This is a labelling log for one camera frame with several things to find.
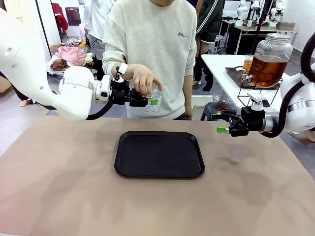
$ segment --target human neck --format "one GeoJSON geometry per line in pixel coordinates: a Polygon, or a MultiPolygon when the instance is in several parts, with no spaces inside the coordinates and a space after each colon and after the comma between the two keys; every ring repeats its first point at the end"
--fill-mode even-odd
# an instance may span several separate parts
{"type": "Polygon", "coordinates": [[[174,0],[150,0],[156,6],[170,6],[174,0]]]}

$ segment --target finger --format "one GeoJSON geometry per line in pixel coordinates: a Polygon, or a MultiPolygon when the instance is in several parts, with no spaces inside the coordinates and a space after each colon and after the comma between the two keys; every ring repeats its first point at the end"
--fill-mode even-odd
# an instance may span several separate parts
{"type": "Polygon", "coordinates": [[[151,97],[152,96],[152,82],[153,82],[153,77],[150,77],[147,79],[147,92],[148,95],[151,97]]]}
{"type": "Polygon", "coordinates": [[[156,77],[156,76],[154,77],[153,83],[155,83],[158,86],[158,90],[160,90],[160,91],[164,90],[163,83],[158,77],[156,77]]]}
{"type": "Polygon", "coordinates": [[[141,93],[141,89],[140,89],[139,83],[140,83],[140,76],[135,77],[133,79],[133,86],[137,90],[138,93],[141,93]]]}
{"type": "Polygon", "coordinates": [[[141,79],[140,79],[140,82],[139,82],[139,86],[140,86],[140,90],[141,90],[141,94],[142,95],[147,95],[147,90],[146,90],[146,81],[147,81],[147,78],[142,76],[141,79]]]}

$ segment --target cardboard box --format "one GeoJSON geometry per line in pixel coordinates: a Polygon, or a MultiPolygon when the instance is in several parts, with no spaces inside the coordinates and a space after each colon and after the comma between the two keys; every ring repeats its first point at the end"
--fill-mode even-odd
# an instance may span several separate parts
{"type": "Polygon", "coordinates": [[[51,55],[53,56],[58,51],[59,47],[61,46],[62,46],[61,44],[51,45],[50,46],[51,55]]]}
{"type": "Polygon", "coordinates": [[[0,76],[0,92],[4,92],[10,87],[11,83],[4,77],[0,76]]]}

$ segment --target red jacket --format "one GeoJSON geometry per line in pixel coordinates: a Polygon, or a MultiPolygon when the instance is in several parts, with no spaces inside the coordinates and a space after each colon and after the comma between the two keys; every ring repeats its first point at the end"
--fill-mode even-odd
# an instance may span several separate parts
{"type": "Polygon", "coordinates": [[[63,33],[66,32],[66,30],[68,29],[69,27],[69,24],[67,22],[67,20],[65,19],[64,15],[63,15],[63,10],[62,8],[59,6],[58,3],[53,3],[52,4],[53,6],[53,11],[55,14],[60,14],[57,16],[57,24],[60,28],[63,29],[63,33]]]}

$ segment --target black jacket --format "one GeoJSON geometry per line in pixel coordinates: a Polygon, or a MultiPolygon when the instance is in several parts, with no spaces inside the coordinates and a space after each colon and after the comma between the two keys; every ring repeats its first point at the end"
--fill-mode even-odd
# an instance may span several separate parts
{"type": "Polygon", "coordinates": [[[223,4],[224,0],[204,0],[196,32],[201,41],[215,41],[221,25],[223,4]]]}

